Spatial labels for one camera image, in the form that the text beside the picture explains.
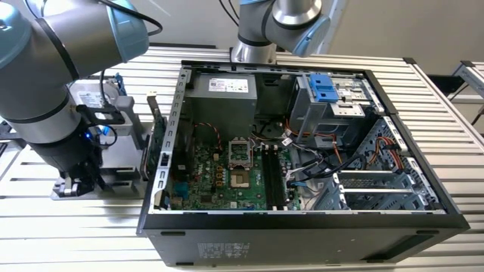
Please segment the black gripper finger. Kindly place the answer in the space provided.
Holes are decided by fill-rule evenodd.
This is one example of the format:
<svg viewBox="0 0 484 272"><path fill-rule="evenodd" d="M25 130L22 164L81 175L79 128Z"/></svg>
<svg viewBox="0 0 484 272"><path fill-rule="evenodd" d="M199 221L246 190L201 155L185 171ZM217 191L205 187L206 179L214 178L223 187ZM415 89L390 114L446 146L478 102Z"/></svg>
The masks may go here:
<svg viewBox="0 0 484 272"><path fill-rule="evenodd" d="M105 191L105 192L111 191L111 186L105 181L102 170L97 166L93 167L93 169L91 169L91 178L94 180L94 183L98 185L98 187L101 187L102 191Z"/></svg>
<svg viewBox="0 0 484 272"><path fill-rule="evenodd" d="M73 178L67 172L61 172L61 177L54 185L53 192L58 198L81 197L95 189L90 178Z"/></svg>

